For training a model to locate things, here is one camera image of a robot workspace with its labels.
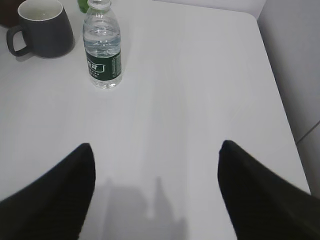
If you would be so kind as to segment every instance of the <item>table surface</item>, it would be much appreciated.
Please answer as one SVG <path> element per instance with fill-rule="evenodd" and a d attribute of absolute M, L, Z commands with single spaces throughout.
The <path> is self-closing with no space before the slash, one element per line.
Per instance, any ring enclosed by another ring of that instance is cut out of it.
<path fill-rule="evenodd" d="M 97 179 L 81 239 L 236 239 L 217 181 L 226 139 L 309 192 L 253 16 L 114 0 L 124 74 L 102 90 L 84 14 L 62 3 L 76 40 L 63 57 L 16 58 L 0 29 L 0 198 L 89 142 Z"/>

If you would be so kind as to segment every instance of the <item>bottle label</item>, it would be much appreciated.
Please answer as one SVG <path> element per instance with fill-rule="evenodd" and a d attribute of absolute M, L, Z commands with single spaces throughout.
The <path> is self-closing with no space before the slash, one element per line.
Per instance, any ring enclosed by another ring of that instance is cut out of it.
<path fill-rule="evenodd" d="M 100 81 L 115 79 L 121 74 L 121 51 L 112 57 L 96 57 L 85 52 L 90 75 Z"/>

